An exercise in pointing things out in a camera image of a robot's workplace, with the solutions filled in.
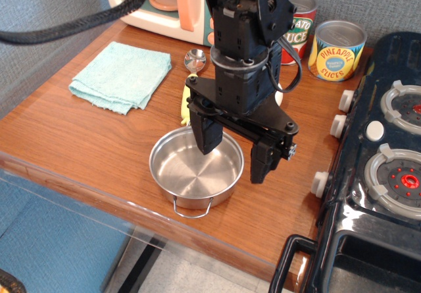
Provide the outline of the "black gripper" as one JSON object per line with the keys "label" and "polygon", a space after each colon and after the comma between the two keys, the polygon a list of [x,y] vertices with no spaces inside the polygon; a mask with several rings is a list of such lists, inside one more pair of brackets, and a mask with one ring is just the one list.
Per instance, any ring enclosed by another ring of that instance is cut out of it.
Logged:
{"label": "black gripper", "polygon": [[290,87],[279,85],[280,45],[247,59],[230,58],[216,47],[211,47],[210,53],[215,77],[186,79],[197,147],[206,155],[221,143],[223,128],[234,131],[253,143],[251,182],[262,184],[280,159],[289,160],[295,154],[293,138],[299,127],[277,106],[274,95],[292,91],[299,77]]}

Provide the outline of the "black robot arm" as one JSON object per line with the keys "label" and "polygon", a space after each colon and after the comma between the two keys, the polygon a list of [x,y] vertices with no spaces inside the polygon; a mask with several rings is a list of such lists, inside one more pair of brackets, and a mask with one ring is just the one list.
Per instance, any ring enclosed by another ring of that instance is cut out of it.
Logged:
{"label": "black robot arm", "polygon": [[280,86],[282,51],[297,52],[285,39],[294,27],[290,0],[206,0],[214,21],[210,59],[214,79],[189,78],[187,106],[202,153],[210,153],[229,129],[252,142],[251,182],[260,184],[296,146],[297,124],[276,103],[292,92],[302,74]]}

